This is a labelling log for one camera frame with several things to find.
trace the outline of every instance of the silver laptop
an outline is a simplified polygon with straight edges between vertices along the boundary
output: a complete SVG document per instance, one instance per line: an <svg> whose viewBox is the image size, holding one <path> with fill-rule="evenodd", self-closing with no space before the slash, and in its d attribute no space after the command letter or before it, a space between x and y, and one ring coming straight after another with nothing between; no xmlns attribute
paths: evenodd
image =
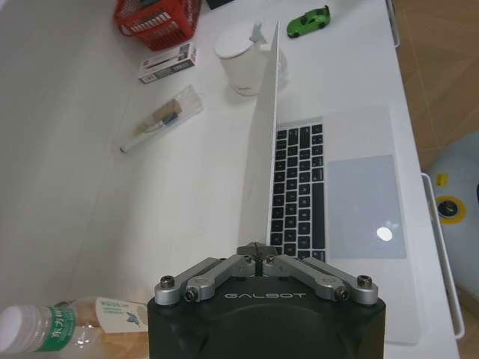
<svg viewBox="0 0 479 359"><path fill-rule="evenodd" d="M263 242L372 276L387 305L386 341L415 344L421 327L388 108L278 125L278 62L277 26L251 122L239 245Z"/></svg>

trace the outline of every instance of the trackpad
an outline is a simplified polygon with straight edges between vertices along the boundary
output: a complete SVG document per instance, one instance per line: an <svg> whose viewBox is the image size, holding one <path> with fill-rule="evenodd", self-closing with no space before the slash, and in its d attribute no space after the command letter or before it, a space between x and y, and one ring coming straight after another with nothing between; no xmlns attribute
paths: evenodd
<svg viewBox="0 0 479 359"><path fill-rule="evenodd" d="M326 164L329 257L406 258L392 155Z"/></svg>

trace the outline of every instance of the green toy car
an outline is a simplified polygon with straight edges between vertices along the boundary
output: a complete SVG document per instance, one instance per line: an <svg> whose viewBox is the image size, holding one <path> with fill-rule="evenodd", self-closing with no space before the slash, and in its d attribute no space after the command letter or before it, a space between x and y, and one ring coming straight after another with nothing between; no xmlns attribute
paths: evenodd
<svg viewBox="0 0 479 359"><path fill-rule="evenodd" d="M326 5L320 9L308 11L303 16L291 20L287 25L287 36L298 37L318 28L324 28L329 24L331 15L329 14L329 7Z"/></svg>

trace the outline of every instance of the yellow sticker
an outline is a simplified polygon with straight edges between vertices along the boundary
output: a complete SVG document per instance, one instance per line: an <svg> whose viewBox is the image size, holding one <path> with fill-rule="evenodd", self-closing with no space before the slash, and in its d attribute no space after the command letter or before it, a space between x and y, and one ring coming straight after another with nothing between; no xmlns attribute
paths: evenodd
<svg viewBox="0 0 479 359"><path fill-rule="evenodd" d="M449 175L448 174L438 174L436 176L436 185L445 187L448 185L449 182Z"/></svg>

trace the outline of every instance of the bottle label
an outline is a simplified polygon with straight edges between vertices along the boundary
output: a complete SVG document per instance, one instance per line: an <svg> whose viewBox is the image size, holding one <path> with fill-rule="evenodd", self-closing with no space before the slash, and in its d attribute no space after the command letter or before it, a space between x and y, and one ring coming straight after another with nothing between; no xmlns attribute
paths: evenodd
<svg viewBox="0 0 479 359"><path fill-rule="evenodd" d="M106 333L139 333L148 331L147 306L129 301L98 298L98 322Z"/></svg>
<svg viewBox="0 0 479 359"><path fill-rule="evenodd" d="M37 352L55 352L68 344L75 331L75 312L69 307L48 307L52 313L52 325L43 345Z"/></svg>

